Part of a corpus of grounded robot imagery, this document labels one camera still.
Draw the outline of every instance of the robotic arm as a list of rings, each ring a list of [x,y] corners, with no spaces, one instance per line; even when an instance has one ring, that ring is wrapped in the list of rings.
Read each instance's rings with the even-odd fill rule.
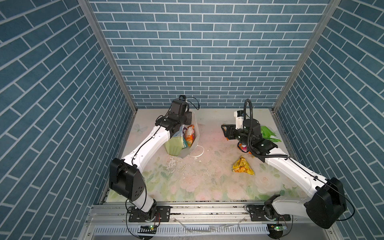
[[[247,103],[250,105],[249,119],[246,119],[245,112]],[[265,202],[265,216],[268,219],[284,214],[309,217],[320,227],[330,228],[347,209],[342,183],[336,178],[329,180],[311,171],[286,155],[275,143],[264,139],[260,124],[253,119],[252,103],[249,99],[244,104],[244,110],[236,111],[234,115],[236,124],[222,125],[224,136],[238,140],[252,155],[293,180],[308,196],[288,198],[274,195]],[[111,162],[110,189],[125,196],[141,210],[143,220],[154,218],[157,204],[147,195],[141,172],[154,153],[182,124],[191,124],[191,119],[192,113],[185,100],[180,98],[172,101],[167,114],[156,120],[156,126],[139,146],[122,160],[115,158]]]

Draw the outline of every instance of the yellow crumpled wrapper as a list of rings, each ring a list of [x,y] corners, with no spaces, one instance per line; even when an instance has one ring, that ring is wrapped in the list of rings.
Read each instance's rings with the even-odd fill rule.
[[[234,163],[232,166],[233,172],[246,172],[251,175],[255,175],[249,163],[245,160],[243,156],[240,156],[239,160]]]

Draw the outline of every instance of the white rope handle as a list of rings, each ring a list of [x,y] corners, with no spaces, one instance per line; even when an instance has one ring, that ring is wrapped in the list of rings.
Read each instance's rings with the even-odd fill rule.
[[[203,147],[203,146],[200,146],[200,145],[197,145],[197,147],[202,147],[202,148],[203,148],[203,152],[202,152],[200,155],[198,155],[198,156],[192,156],[192,155],[190,155],[191,157],[200,157],[201,155],[203,155],[203,153],[204,153],[204,147]]]

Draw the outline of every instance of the brick wallpaper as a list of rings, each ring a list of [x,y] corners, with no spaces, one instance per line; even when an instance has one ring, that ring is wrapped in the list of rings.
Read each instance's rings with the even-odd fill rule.
[[[296,156],[356,206],[337,222],[346,239],[384,239],[383,12],[382,0],[342,0],[278,110]]]
[[[329,0],[93,1],[139,108],[270,108]]]
[[[0,1],[0,239],[78,237],[131,115],[76,0]]]

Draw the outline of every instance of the floral tablecloth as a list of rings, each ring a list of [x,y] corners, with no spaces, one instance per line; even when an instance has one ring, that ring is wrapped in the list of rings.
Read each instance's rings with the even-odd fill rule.
[[[151,131],[154,119],[163,109],[140,109],[129,135],[124,153],[132,151]],[[184,159],[170,156],[161,147],[142,173],[148,194],[157,201],[266,200],[273,194],[305,197],[306,194],[280,171],[237,148],[228,141],[221,124],[233,124],[233,109],[201,109],[196,112],[199,146]],[[254,118],[278,135],[267,109],[255,109]],[[277,143],[286,151],[282,142]],[[236,173],[232,165],[243,156],[255,175]],[[107,202],[123,202],[126,198],[110,191]]]

